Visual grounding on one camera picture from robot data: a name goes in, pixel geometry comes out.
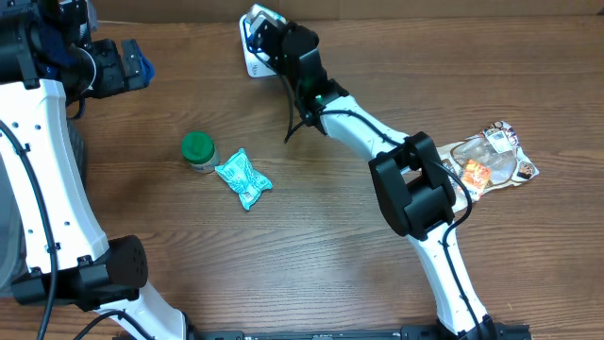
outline wooden tabletop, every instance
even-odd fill
[[[535,339],[604,338],[604,20],[601,17],[303,23],[324,66],[392,128],[437,145],[513,125],[541,170],[489,193],[460,227],[481,301]],[[136,38],[157,77],[89,100],[77,123],[87,192],[109,238],[136,234],[150,281],[201,330],[399,328],[432,324],[434,297],[411,245],[386,224],[367,164],[314,128],[283,143],[277,79],[251,79],[237,25],[102,25]],[[226,160],[245,148],[272,192],[245,212],[216,175],[180,156],[189,131]],[[33,338],[42,308],[0,304],[0,339]],[[56,308],[48,339],[94,314]],[[101,323],[91,339],[120,329]]]

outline blue snack bag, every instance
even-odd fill
[[[264,190],[273,189],[273,183],[254,170],[243,149],[239,149],[224,165],[216,166],[216,173],[239,194],[243,208],[247,211],[258,201]]]

